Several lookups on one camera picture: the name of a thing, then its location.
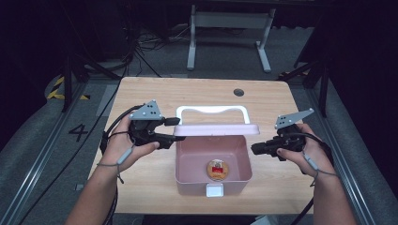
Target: table leg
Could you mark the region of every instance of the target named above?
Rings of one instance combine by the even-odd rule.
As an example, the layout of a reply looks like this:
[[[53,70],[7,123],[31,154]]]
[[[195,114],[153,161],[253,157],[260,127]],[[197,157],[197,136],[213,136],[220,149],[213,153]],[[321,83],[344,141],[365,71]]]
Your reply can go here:
[[[275,9],[273,8],[273,9],[271,9],[269,11],[268,18],[267,18],[267,21],[266,21],[266,25],[264,26],[263,39],[261,41],[256,41],[257,51],[258,51],[258,54],[260,56],[261,64],[263,65],[263,70],[266,73],[270,73],[271,72],[271,67],[269,65],[269,61],[268,61],[268,58],[267,58],[266,51],[265,51],[264,47],[266,46],[266,41],[267,41],[267,38],[268,38],[269,30],[270,30],[270,28],[272,26],[272,21],[273,21],[273,18],[274,18],[274,14],[275,14]]]
[[[196,40],[195,40],[195,5],[191,9],[191,43],[190,51],[188,52],[187,69],[193,70],[195,68],[195,53],[196,53]]]

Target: sticker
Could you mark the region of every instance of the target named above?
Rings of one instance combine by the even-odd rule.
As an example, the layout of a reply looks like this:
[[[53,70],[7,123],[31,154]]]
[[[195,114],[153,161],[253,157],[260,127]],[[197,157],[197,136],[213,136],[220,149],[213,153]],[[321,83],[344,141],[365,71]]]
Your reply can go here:
[[[207,164],[207,175],[214,181],[221,181],[228,175],[228,164],[219,159],[211,160]]]

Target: plastic container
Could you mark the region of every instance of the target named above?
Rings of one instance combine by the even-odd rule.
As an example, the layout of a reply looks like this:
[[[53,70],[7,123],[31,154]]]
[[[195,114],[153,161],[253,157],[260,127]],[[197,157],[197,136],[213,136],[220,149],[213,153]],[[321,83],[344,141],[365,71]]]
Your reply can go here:
[[[182,112],[194,110],[201,113],[222,113],[240,110],[244,124],[182,124]],[[244,135],[259,134],[257,125],[250,124],[243,106],[181,106],[176,111],[180,124],[174,135],[186,139],[176,143],[176,183],[182,195],[221,197],[240,193],[252,178]],[[228,174],[222,180],[208,174],[212,160],[227,164]]]

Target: handheld controller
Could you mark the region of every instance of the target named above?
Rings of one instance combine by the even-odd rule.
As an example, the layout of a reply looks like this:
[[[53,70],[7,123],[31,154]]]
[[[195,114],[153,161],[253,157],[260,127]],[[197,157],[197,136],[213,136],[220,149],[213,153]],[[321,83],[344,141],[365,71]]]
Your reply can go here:
[[[144,145],[147,143],[158,142],[160,144],[158,149],[169,149],[174,142],[184,141],[185,137],[177,137],[169,134],[156,133],[155,128],[161,125],[175,126],[179,123],[179,118],[165,118],[159,110],[156,100],[153,99],[144,105],[134,106],[127,111],[123,112],[108,128],[103,131],[102,140],[99,148],[102,154],[106,150],[110,133],[116,124],[127,114],[131,120],[129,130],[125,133],[130,135],[131,141],[136,146]]]

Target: wooden tabletop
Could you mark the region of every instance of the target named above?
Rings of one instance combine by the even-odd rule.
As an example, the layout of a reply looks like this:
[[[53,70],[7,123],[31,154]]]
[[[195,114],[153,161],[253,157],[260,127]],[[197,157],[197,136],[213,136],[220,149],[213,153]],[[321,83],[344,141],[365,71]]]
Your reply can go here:
[[[235,89],[244,92],[234,95]],[[125,184],[118,184],[117,213],[133,214],[206,214],[264,215],[298,214],[313,197],[313,179],[303,175],[298,166],[269,155],[255,156],[253,143],[265,142],[276,135],[274,124],[280,114],[296,113],[296,103],[285,82],[124,78],[115,97],[106,128],[128,108],[156,99],[161,114],[176,116],[183,105],[242,105],[247,108],[252,124],[260,127],[259,135],[246,136],[253,177],[238,195],[208,198],[180,195],[176,186],[176,145],[156,150],[142,157],[122,172]],[[222,116],[200,113],[184,114],[188,122],[242,122],[238,112]],[[158,133],[173,134],[173,127],[157,127]],[[92,170],[100,161],[98,151]]]

